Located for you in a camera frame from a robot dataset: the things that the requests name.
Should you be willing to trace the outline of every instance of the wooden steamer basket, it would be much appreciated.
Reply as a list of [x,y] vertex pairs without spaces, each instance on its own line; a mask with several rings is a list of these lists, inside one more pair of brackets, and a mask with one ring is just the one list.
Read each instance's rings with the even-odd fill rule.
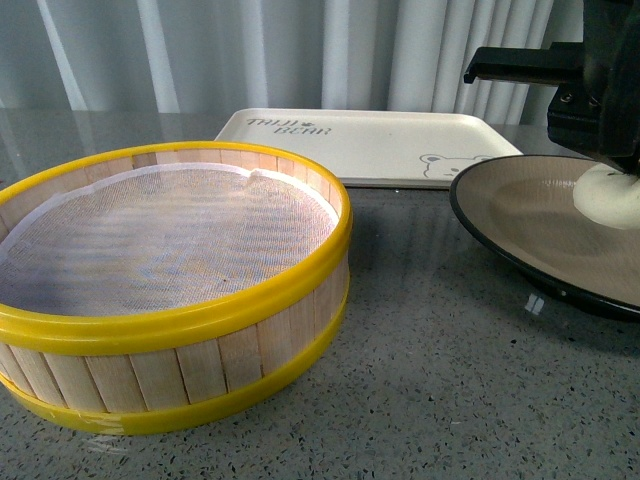
[[63,316],[0,304],[0,381],[27,409],[63,426],[150,434],[239,412],[284,388],[328,347],[341,322],[352,212],[340,181],[282,150],[180,142],[77,160],[0,191],[0,240],[56,193],[164,163],[280,172],[337,214],[326,240],[293,267],[206,302],[133,315]]

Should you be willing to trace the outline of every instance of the wooden slat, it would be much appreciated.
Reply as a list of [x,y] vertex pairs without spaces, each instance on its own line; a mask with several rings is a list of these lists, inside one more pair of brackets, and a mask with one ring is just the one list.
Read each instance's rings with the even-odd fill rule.
[[330,285],[331,285],[331,318],[333,318],[338,312],[338,308],[342,303],[342,299],[345,295],[347,288],[347,275],[349,274],[349,264],[347,256],[340,261],[336,269],[331,273]]
[[307,185],[322,195],[322,175],[312,169],[307,170]]
[[329,203],[336,211],[338,215],[342,215],[342,197],[340,196],[340,192],[336,187],[331,185],[331,191],[329,193]]
[[0,206],[2,223],[11,231],[28,213],[54,194],[67,193],[88,184],[89,179],[81,168],[35,185]]
[[108,412],[147,410],[127,355],[87,357],[87,365]]
[[220,150],[220,163],[242,167],[240,150]]
[[0,360],[2,361],[2,366],[6,372],[6,376],[9,380],[11,380],[16,387],[22,390],[29,395],[35,395],[33,392],[33,388],[29,384],[29,380],[24,376],[24,372],[18,362],[16,361],[16,357],[13,355],[13,352],[9,348],[9,345],[4,343],[0,343]]
[[262,372],[268,375],[293,358],[289,310],[263,320],[257,327]]
[[260,154],[257,152],[240,152],[242,159],[242,168],[253,170],[260,168]]
[[217,340],[176,348],[190,403],[227,393]]
[[331,282],[325,279],[313,291],[313,314],[316,336],[318,336],[331,320]]
[[220,150],[207,148],[200,151],[200,159],[206,163],[220,163]]
[[298,180],[300,180],[302,183],[307,183],[308,180],[308,173],[309,173],[309,169],[298,162],[294,162],[293,163],[293,176],[294,178],[297,178]]
[[69,408],[104,412],[106,408],[84,357],[44,354]]
[[320,195],[327,202],[331,200],[331,182],[327,180],[325,177],[322,177],[321,185],[320,185]]
[[289,308],[291,328],[291,348],[293,354],[300,353],[315,338],[315,318],[313,315],[313,292],[294,303]]
[[166,150],[163,152],[156,152],[156,162],[158,165],[166,165],[169,163],[178,163],[180,158],[174,150]]
[[156,153],[141,153],[140,155],[133,156],[133,168],[150,167],[157,165]]
[[109,178],[118,173],[128,172],[133,169],[131,157],[116,158],[108,162],[96,163],[85,167],[84,172],[87,175],[89,183],[95,183],[98,180]]
[[2,363],[2,355],[0,355],[0,374],[2,374],[2,376],[7,380],[11,378],[9,376],[9,371],[4,367],[4,364]]
[[274,157],[273,155],[268,155],[266,153],[261,153],[260,154],[259,166],[260,166],[260,168],[263,168],[265,170],[271,170],[272,172],[277,172],[278,171],[278,159],[276,157]]
[[199,149],[186,149],[178,150],[176,155],[180,163],[197,163],[202,161],[201,152]]
[[28,213],[50,197],[51,194],[47,194],[40,185],[16,195],[0,206],[2,223],[7,230],[13,230]]
[[262,377],[255,325],[220,337],[218,344],[229,392]]
[[130,358],[150,411],[189,404],[174,350],[137,353]]
[[24,376],[27,377],[35,396],[43,402],[66,407],[67,403],[62,397],[44,355],[22,347],[10,346],[9,348],[24,372]]
[[278,171],[293,177],[293,160],[278,157]]

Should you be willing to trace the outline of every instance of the yellow rim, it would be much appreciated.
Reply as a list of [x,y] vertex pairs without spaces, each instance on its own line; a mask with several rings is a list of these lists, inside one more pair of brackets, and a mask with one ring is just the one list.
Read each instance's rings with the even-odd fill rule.
[[327,169],[284,150],[231,142],[178,142],[126,148],[93,155],[29,177],[0,191],[0,205],[65,173],[143,153],[185,149],[250,150],[304,164],[340,192],[342,212],[329,238],[311,255],[275,277],[232,295],[187,307],[138,315],[70,317],[0,304],[0,341],[62,355],[140,353],[217,338],[253,325],[308,295],[346,255],[353,222],[346,189]]
[[335,337],[347,295],[327,328],[289,363],[240,390],[185,407],[144,413],[81,412],[56,407],[27,395],[0,374],[0,381],[25,408],[53,423],[105,435],[148,435],[196,427],[238,413],[282,390],[315,363]]

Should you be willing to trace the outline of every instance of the gray speckled countertop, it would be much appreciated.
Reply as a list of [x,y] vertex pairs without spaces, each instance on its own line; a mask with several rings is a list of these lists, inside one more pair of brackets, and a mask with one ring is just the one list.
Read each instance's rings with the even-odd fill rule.
[[[212,139],[225,121],[0,110],[0,179]],[[544,129],[498,130],[525,153],[565,153]],[[639,323],[537,291],[462,228],[446,192],[349,193],[347,314],[298,380],[243,413],[146,437],[58,427],[1,388],[0,478],[640,477]]]

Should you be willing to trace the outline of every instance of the white curtain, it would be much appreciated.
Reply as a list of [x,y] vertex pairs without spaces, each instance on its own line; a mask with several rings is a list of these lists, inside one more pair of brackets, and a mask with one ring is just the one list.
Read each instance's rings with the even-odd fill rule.
[[548,88],[465,85],[462,73],[483,45],[582,38],[580,0],[4,0],[0,12],[5,108],[370,109],[544,124]]

